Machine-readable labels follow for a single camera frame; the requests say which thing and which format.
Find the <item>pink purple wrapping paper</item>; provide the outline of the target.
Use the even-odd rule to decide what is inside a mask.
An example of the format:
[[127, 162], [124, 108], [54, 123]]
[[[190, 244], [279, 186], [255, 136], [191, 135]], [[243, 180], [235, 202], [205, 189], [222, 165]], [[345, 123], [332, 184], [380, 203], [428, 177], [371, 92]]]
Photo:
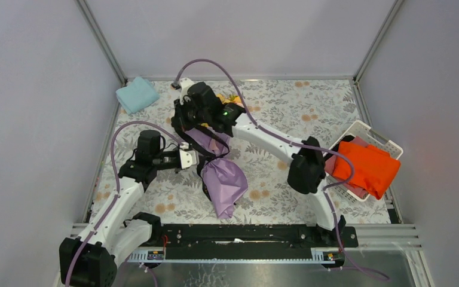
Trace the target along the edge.
[[191, 129], [186, 135], [199, 146], [211, 153], [201, 156], [198, 174], [203, 181], [203, 191], [213, 203], [215, 214], [219, 219], [229, 219], [234, 213], [234, 204], [248, 190], [248, 181], [242, 169], [227, 158], [230, 152], [230, 136], [214, 132], [207, 135], [200, 130]]

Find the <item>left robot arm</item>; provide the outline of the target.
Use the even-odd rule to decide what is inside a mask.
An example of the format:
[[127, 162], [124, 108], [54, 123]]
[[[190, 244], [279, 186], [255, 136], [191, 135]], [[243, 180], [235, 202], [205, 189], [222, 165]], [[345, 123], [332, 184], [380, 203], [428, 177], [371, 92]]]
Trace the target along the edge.
[[65, 286], [112, 286], [118, 268], [143, 244], [164, 243], [161, 219], [128, 213], [160, 170], [182, 170], [197, 163], [197, 153], [186, 142], [167, 150], [156, 130], [140, 133], [133, 155], [117, 170], [116, 189], [97, 215], [74, 238], [59, 247], [60, 277]]

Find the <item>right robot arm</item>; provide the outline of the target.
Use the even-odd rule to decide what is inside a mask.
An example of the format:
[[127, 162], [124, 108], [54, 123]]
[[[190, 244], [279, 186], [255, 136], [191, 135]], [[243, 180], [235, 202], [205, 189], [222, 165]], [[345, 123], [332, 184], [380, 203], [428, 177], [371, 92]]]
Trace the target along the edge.
[[194, 135], [207, 136], [215, 142], [222, 142], [222, 136], [240, 139], [254, 144], [288, 164], [287, 183], [301, 194], [314, 197], [313, 209], [320, 228], [320, 241], [326, 246], [334, 246], [342, 239], [340, 223], [327, 187], [319, 185], [326, 177], [324, 154], [317, 140], [306, 140], [282, 133], [253, 118], [242, 93], [237, 96], [240, 103], [224, 102], [211, 86], [205, 82], [194, 82], [189, 78], [174, 80], [172, 88], [179, 92], [174, 101], [174, 116], [171, 120], [175, 132], [206, 159], [218, 156], [201, 146]]

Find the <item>yellow fake flower stem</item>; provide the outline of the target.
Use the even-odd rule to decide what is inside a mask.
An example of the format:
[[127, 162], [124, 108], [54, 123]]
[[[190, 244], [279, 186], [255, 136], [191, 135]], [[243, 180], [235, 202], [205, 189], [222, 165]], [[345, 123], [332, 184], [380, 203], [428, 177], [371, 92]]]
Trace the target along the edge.
[[237, 124], [237, 119], [246, 111], [239, 96], [226, 97], [222, 94], [207, 97], [198, 112], [201, 125], [217, 132], [229, 133]]

